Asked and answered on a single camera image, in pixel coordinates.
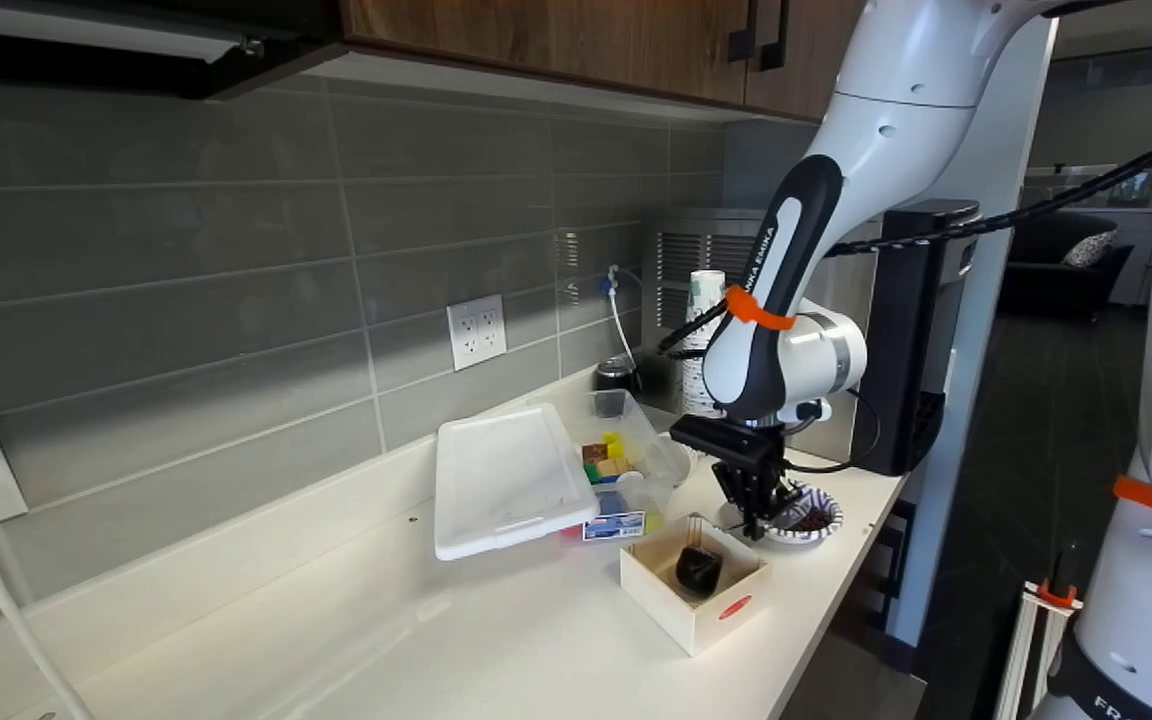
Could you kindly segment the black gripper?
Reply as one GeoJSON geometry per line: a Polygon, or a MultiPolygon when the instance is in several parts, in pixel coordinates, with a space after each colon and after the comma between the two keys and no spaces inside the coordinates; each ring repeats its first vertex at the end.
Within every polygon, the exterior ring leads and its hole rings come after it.
{"type": "Polygon", "coordinates": [[[716,479],[731,502],[740,502],[740,526],[746,540],[763,537],[763,519],[780,519],[799,502],[799,489],[783,483],[783,432],[744,427],[731,418],[681,417],[669,427],[673,439],[716,458],[716,479]]]}

